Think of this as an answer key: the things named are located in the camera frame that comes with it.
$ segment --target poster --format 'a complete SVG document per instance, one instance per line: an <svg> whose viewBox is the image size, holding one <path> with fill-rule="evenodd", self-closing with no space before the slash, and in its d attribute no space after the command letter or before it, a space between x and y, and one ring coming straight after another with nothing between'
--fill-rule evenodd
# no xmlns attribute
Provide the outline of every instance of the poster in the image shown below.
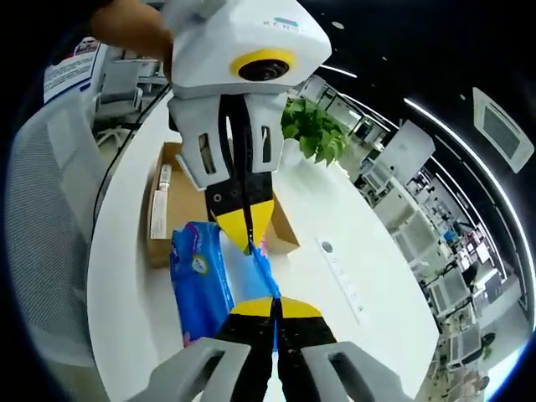
<svg viewBox="0 0 536 402"><path fill-rule="evenodd" d="M101 43L87 36L57 65L50 66L44 73L44 103L67 90L79 86L80 90L90 87L91 76Z"/></svg>

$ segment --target blue package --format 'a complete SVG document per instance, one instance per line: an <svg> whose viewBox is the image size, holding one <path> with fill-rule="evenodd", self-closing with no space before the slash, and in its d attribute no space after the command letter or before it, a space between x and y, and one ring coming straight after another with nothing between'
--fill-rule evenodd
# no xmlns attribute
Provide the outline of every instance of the blue package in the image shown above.
<svg viewBox="0 0 536 402"><path fill-rule="evenodd" d="M235 303L281 297L270 262L255 247L249 256L235 248L238 254L226 270L219 234L210 222L173 231L170 271L185 347L215 337Z"/></svg>

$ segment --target white table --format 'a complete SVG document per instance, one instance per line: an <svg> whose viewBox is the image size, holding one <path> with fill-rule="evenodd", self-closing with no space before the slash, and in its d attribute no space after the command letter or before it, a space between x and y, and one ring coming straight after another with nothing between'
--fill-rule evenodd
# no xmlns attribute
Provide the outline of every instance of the white table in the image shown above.
<svg viewBox="0 0 536 402"><path fill-rule="evenodd" d="M117 167L91 246L87 303L100 376L112 401L147 387L151 372L182 347L168 270L148 268L145 220L148 184L168 129L166 99L147 118ZM318 307L338 340L351 340L398 373L415 397L438 332L396 244L336 166L308 161L274 174L274 189L301 248L273 256L283 295ZM354 318L317 240L334 248L364 310ZM277 399L281 393L275 391Z"/></svg>

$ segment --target yellow lens ring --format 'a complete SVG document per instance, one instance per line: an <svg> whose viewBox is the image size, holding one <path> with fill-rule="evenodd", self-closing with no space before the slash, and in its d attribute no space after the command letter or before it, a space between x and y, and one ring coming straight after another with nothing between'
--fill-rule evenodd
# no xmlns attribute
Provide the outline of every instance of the yellow lens ring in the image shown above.
<svg viewBox="0 0 536 402"><path fill-rule="evenodd" d="M296 65L294 54L285 49L259 49L255 52L242 54L230 64L229 69L232 74L240 77L240 69L249 63L261 60L280 60L288 65L289 70Z"/></svg>

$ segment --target camera lens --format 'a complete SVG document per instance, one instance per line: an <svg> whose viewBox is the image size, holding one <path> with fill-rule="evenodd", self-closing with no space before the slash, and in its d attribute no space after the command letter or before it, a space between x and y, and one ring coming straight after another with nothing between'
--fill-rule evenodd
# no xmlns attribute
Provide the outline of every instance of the camera lens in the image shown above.
<svg viewBox="0 0 536 402"><path fill-rule="evenodd" d="M242 66L239 76L248 81L270 81L282 77L289 70L289 65L281 60L256 60Z"/></svg>

